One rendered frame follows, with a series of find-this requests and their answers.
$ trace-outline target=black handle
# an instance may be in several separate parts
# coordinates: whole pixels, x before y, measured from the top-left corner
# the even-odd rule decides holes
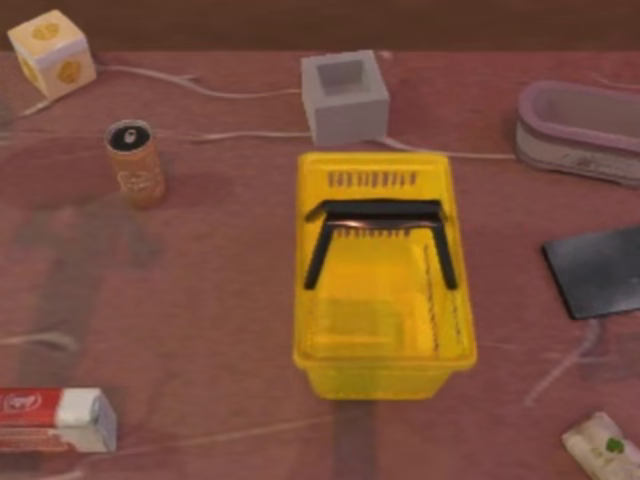
[[[440,269],[449,290],[458,288],[453,260],[444,228],[442,204],[437,200],[325,200],[305,217],[317,220],[325,213],[304,281],[306,290],[313,290],[329,252],[333,232],[337,228],[364,230],[428,228],[433,234]]]

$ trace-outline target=red carton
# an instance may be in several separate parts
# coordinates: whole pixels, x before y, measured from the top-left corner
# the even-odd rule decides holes
[[[0,453],[113,452],[116,437],[99,388],[0,388]]]

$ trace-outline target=snack package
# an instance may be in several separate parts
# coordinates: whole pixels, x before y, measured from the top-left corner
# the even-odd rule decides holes
[[[116,437],[99,388],[0,388],[0,453],[112,452]]]
[[[593,480],[640,480],[640,450],[606,413],[575,426],[562,442]]]

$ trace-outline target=yellow plastic basket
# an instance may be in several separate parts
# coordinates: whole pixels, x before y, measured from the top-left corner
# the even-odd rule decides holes
[[[296,223],[294,361],[318,396],[428,398],[475,364],[446,157],[304,155]]]

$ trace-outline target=open gray cube container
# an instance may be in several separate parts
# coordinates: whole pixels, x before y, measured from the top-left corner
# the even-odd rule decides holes
[[[303,58],[302,102],[317,146],[387,135],[389,92],[373,51]]]

